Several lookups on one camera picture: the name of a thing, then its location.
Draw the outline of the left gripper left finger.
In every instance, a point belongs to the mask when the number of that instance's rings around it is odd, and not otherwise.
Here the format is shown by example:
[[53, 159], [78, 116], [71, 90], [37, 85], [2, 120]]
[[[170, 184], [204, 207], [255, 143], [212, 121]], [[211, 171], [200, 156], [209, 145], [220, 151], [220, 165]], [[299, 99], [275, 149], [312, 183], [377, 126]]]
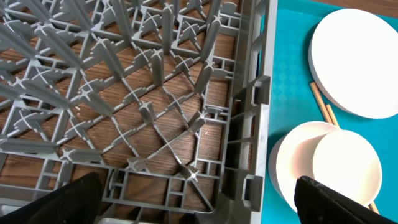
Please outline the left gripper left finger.
[[93, 223], [102, 192], [100, 175], [90, 172], [1, 217], [1, 224]]

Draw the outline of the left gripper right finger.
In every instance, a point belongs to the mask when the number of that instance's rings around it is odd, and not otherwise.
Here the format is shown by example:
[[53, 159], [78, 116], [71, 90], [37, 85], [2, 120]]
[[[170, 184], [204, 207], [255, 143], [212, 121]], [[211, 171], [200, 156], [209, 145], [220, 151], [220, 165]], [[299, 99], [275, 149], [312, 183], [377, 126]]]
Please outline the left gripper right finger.
[[309, 176], [297, 179], [294, 204], [301, 224], [397, 224]]

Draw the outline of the small white cup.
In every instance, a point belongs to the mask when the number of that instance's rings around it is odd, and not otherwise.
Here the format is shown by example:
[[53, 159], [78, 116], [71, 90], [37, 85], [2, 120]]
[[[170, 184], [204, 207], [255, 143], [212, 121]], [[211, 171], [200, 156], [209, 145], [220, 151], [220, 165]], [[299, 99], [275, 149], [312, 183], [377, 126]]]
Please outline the small white cup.
[[314, 179], [367, 207], [379, 194], [382, 167], [361, 135], [339, 129], [323, 137], [313, 155]]

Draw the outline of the small pink-white bowl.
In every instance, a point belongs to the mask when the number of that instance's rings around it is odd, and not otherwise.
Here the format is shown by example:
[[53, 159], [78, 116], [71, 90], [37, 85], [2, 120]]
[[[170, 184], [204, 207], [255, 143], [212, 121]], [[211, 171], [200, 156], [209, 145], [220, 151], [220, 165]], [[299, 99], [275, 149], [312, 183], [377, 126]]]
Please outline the small pink-white bowl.
[[276, 192], [297, 211], [295, 186], [301, 176], [314, 177], [313, 156], [320, 140], [339, 127], [323, 121], [298, 125], [274, 145], [269, 155], [268, 172]]

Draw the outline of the lower wooden chopstick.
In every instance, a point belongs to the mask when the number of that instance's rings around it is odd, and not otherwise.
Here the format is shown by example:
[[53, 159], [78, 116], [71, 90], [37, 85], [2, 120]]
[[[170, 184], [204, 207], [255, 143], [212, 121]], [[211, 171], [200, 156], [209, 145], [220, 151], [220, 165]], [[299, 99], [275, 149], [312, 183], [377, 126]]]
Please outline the lower wooden chopstick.
[[[329, 114], [329, 117], [330, 117], [330, 119], [331, 119], [331, 122], [332, 122], [335, 126], [339, 127], [340, 125], [339, 125], [338, 122], [337, 122], [336, 116], [335, 116], [335, 114], [334, 114], [334, 112], [333, 112], [333, 110], [332, 110], [331, 105], [330, 105], [330, 104], [326, 104], [325, 107], [326, 107], [326, 110], [327, 110], [327, 112], [328, 112], [328, 114]], [[377, 209], [376, 204], [375, 204], [374, 202], [370, 203], [370, 204], [368, 205], [368, 207], [369, 207], [369, 209], [372, 210], [373, 212], [379, 214], [379, 210]]]

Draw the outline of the wooden chopstick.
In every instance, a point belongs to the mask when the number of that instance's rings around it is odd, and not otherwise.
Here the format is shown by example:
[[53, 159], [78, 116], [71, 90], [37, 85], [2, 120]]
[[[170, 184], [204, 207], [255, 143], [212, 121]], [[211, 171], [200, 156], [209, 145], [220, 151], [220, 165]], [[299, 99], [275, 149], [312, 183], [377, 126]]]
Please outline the wooden chopstick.
[[315, 97], [315, 100], [316, 100], [316, 102], [318, 104], [318, 107], [319, 107], [319, 109], [321, 111], [323, 119], [325, 120], [325, 122], [332, 124], [333, 122], [332, 122], [332, 120], [330, 118], [329, 112], [328, 112], [328, 110], [327, 110], [327, 108], [325, 106], [325, 103], [324, 103], [323, 98], [322, 98], [322, 96], [320, 94], [320, 91], [319, 91], [319, 89], [317, 87], [317, 84], [315, 82], [311, 82], [310, 83], [310, 88], [311, 88], [312, 93], [313, 93], [313, 95]]
[[[329, 114], [329, 117], [330, 117], [330, 119], [331, 119], [331, 122], [332, 122], [335, 126], [339, 127], [340, 125], [339, 125], [338, 122], [337, 122], [336, 116], [335, 116], [335, 114], [334, 114], [334, 112], [333, 112], [333, 110], [332, 110], [331, 105], [330, 105], [330, 104], [326, 104], [325, 107], [326, 107], [326, 110], [327, 110], [327, 112], [328, 112], [328, 114]], [[375, 204], [374, 202], [370, 203], [370, 204], [368, 205], [368, 207], [369, 207], [369, 209], [372, 210], [373, 212], [379, 214], [379, 210], [377, 209], [376, 204]]]

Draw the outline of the upper wooden chopstick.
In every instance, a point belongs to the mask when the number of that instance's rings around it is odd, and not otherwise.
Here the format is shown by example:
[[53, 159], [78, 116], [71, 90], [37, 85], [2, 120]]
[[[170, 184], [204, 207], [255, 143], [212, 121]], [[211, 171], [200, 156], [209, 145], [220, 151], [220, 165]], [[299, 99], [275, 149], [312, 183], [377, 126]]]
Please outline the upper wooden chopstick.
[[319, 89], [317, 87], [317, 84], [315, 82], [311, 82], [310, 83], [310, 88], [311, 88], [312, 93], [313, 93], [313, 95], [315, 97], [315, 100], [316, 100], [316, 102], [318, 104], [318, 107], [319, 107], [319, 109], [321, 111], [323, 119], [325, 120], [325, 122], [332, 124], [333, 122], [332, 122], [332, 120], [330, 118], [329, 112], [328, 112], [328, 110], [327, 110], [327, 108], [325, 106], [325, 103], [324, 103], [323, 98], [322, 98], [322, 96], [320, 94], [320, 91], [319, 91]]

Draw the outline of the teal serving tray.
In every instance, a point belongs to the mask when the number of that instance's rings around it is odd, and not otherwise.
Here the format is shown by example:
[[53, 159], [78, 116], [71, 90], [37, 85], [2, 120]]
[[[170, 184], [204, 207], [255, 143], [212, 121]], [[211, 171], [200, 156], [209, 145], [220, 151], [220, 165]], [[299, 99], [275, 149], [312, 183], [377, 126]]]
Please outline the teal serving tray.
[[[323, 116], [310, 88], [308, 46], [316, 25], [329, 13], [355, 8], [379, 15], [397, 27], [397, 1], [279, 1], [271, 84], [268, 150], [294, 127]], [[366, 119], [333, 106], [343, 129], [365, 137], [382, 165], [381, 191], [375, 203], [379, 213], [397, 221], [397, 117]]]

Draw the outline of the large white plate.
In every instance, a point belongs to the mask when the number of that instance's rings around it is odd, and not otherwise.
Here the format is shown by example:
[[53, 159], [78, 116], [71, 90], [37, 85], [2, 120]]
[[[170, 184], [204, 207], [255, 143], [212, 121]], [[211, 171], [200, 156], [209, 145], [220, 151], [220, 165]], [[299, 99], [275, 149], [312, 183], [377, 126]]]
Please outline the large white plate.
[[397, 31], [359, 9], [340, 9], [316, 26], [308, 49], [312, 76], [337, 107], [364, 118], [397, 114]]

